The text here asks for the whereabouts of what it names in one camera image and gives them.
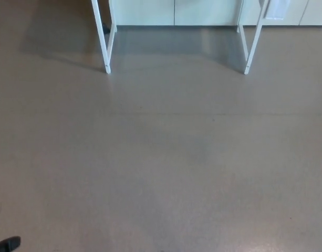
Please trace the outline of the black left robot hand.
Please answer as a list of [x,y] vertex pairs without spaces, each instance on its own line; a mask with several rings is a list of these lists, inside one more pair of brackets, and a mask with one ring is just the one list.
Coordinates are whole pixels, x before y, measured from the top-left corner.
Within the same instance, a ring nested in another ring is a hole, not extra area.
[[21,237],[13,236],[0,241],[0,252],[12,252],[21,245]]

